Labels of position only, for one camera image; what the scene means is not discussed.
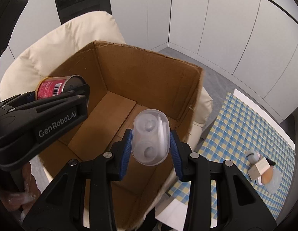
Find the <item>left hand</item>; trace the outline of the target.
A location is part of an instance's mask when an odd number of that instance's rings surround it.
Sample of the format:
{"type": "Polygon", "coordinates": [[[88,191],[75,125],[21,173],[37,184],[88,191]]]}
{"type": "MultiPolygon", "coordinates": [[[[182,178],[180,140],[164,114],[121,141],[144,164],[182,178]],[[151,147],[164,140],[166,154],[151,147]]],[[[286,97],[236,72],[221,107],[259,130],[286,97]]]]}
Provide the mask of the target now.
{"type": "Polygon", "coordinates": [[[41,191],[38,189],[36,179],[31,171],[32,167],[30,162],[28,162],[22,168],[23,191],[12,193],[0,190],[0,200],[9,212],[15,213],[14,216],[20,224],[23,224],[26,215],[41,195],[41,191]]]}

